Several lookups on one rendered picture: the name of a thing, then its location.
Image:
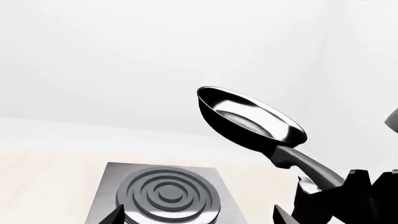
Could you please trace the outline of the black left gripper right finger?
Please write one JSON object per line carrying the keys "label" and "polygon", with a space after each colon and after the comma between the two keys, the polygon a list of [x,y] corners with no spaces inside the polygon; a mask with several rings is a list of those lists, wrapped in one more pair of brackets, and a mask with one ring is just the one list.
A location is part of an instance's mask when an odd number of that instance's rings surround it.
{"label": "black left gripper right finger", "polygon": [[300,224],[278,205],[274,205],[273,222],[274,224]]}

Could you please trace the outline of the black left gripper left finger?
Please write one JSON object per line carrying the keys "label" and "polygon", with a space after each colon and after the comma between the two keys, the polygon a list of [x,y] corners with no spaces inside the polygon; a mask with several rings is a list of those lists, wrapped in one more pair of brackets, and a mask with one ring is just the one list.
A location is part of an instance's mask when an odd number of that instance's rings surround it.
{"label": "black left gripper left finger", "polygon": [[124,205],[119,205],[98,224],[124,224],[124,222],[125,222]]}

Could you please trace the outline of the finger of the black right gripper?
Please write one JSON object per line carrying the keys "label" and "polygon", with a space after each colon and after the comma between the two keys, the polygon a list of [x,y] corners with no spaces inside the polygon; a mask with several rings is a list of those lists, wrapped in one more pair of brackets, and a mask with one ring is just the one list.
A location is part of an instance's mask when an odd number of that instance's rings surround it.
{"label": "finger of the black right gripper", "polygon": [[366,170],[351,170],[340,187],[336,202],[338,218],[345,224],[366,224],[372,221],[370,206],[371,181]]}
{"label": "finger of the black right gripper", "polygon": [[308,177],[298,177],[294,199],[293,218],[300,224],[328,224],[332,215],[314,202],[310,195],[319,192],[318,186]]}

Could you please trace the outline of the black frying pan grey handle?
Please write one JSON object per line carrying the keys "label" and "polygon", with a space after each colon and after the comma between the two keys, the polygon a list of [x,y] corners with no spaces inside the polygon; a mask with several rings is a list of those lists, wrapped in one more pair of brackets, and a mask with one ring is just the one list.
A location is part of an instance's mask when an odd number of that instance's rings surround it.
{"label": "black frying pan grey handle", "polygon": [[303,171],[321,190],[343,185],[340,175],[295,149],[307,134],[293,119],[254,98],[215,86],[197,90],[203,119],[218,134],[265,155],[274,166]]}

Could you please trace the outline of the silver stove with spiral burner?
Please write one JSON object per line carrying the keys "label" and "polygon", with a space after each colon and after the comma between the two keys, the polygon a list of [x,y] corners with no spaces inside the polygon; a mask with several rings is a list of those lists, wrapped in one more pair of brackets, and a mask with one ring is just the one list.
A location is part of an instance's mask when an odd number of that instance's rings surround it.
{"label": "silver stove with spiral burner", "polygon": [[85,224],[248,224],[214,167],[107,163]]}

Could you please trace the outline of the grey rounded object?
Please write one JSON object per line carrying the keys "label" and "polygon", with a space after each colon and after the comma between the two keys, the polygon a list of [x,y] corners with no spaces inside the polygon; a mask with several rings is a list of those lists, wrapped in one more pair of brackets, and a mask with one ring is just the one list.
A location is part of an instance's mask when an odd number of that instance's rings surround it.
{"label": "grey rounded object", "polygon": [[387,117],[384,124],[398,134],[398,108]]}

